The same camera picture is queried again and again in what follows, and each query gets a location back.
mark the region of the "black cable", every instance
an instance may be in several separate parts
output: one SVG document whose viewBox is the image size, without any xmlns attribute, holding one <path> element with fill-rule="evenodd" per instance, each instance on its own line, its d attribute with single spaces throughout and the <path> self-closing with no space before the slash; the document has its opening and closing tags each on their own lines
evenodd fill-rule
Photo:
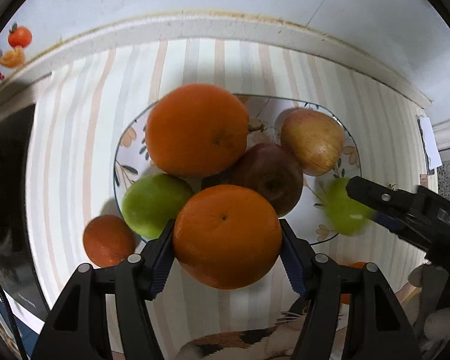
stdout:
<svg viewBox="0 0 450 360">
<path fill-rule="evenodd" d="M 7 318 L 8 322 L 10 323 L 10 329 L 12 330 L 13 337 L 15 338 L 15 342 L 17 343 L 17 348 L 18 351 L 20 352 L 20 356 L 22 357 L 22 360 L 28 360 L 27 352 L 25 352 L 22 337 L 20 336 L 17 322 L 15 321 L 15 316 L 12 313 L 12 309 L 10 308 L 10 304 L 1 285 L 0 285 L 0 300 L 3 303 L 3 306 L 5 307 L 5 311 L 7 312 Z"/>
</svg>

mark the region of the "metal screw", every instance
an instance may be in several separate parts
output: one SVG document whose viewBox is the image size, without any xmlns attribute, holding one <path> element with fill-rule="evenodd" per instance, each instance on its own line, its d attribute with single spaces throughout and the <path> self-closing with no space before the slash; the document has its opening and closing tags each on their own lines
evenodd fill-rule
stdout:
<svg viewBox="0 0 450 360">
<path fill-rule="evenodd" d="M 315 261 L 318 263 L 325 264 L 328 261 L 328 256 L 323 253 L 319 253 L 315 256 Z"/>
<path fill-rule="evenodd" d="M 78 266 L 78 271 L 79 271 L 81 274 L 84 274 L 84 273 L 87 272 L 90 268 L 91 268 L 91 265 L 90 265 L 89 263 L 87 263 L 87 262 L 84 262 L 83 264 L 80 264 L 80 265 Z"/>
<path fill-rule="evenodd" d="M 132 264 L 138 263 L 141 259 L 142 257 L 139 254 L 131 254 L 127 257 L 127 261 Z"/>
<path fill-rule="evenodd" d="M 378 272 L 378 266 L 377 266 L 377 264 L 374 264 L 374 263 L 372 263 L 372 262 L 369 262 L 369 263 L 367 264 L 367 271 L 373 272 L 373 273 Z"/>
</svg>

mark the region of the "white plate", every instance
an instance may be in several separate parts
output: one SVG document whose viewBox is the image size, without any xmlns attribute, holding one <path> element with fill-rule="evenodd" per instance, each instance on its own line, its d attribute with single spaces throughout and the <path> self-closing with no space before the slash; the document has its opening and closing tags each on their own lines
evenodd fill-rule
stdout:
<svg viewBox="0 0 450 360">
<path fill-rule="evenodd" d="M 345 132 L 343 153 L 334 169 L 320 177 L 304 175 L 303 192 L 297 205 L 284 218 L 299 238 L 310 244 L 326 242 L 337 235 L 323 211 L 324 186 L 333 178 L 361 176 L 359 151 L 345 126 L 321 105 L 278 97 L 237 95 L 250 114 L 250 124 L 263 124 L 265 131 L 248 135 L 247 146 L 261 142 L 280 143 L 280 130 L 285 117 L 297 108 L 311 108 L 333 117 Z M 115 153 L 113 187 L 115 200 L 122 210 L 122 200 L 133 182 L 143 176 L 163 173 L 150 159 L 145 146 L 145 125 L 153 103 L 147 107 L 123 132 Z M 187 179 L 195 192 L 200 190 L 200 179 Z"/>
</svg>

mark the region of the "green leaf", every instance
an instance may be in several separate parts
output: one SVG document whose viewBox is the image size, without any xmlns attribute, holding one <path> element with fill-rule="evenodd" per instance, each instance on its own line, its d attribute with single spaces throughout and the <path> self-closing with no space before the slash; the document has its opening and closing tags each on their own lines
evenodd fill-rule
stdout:
<svg viewBox="0 0 450 360">
<path fill-rule="evenodd" d="M 113 179 L 115 180 L 116 186 L 120 187 L 119 177 L 116 175 L 116 169 L 113 170 Z"/>
<path fill-rule="evenodd" d="M 137 175 L 138 174 L 138 170 L 135 169 L 135 168 L 132 168 L 131 166 L 122 165 L 122 168 L 124 168 L 128 173 L 132 173 L 133 175 Z"/>
</svg>

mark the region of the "apple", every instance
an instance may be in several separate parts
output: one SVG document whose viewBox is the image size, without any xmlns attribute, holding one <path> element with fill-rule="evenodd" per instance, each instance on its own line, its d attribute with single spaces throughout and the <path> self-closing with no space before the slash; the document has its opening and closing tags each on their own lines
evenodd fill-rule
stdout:
<svg viewBox="0 0 450 360">
<path fill-rule="evenodd" d="M 346 236 L 354 235 L 366 225 L 375 211 L 348 197 L 348 178 L 336 178 L 327 187 L 324 210 L 334 230 Z"/>
<path fill-rule="evenodd" d="M 280 143 L 298 160 L 303 172 L 321 176 L 329 172 L 342 154 L 345 133 L 329 115 L 298 109 L 282 125 Z"/>
<path fill-rule="evenodd" d="M 258 192 L 280 217 L 298 203 L 303 174 L 296 159 L 285 149 L 274 143 L 259 143 L 233 166 L 230 183 Z"/>
<path fill-rule="evenodd" d="M 148 176 L 125 192 L 123 219 L 135 233 L 156 239 L 192 196 L 192 188 L 180 178 L 165 173 Z"/>
</svg>

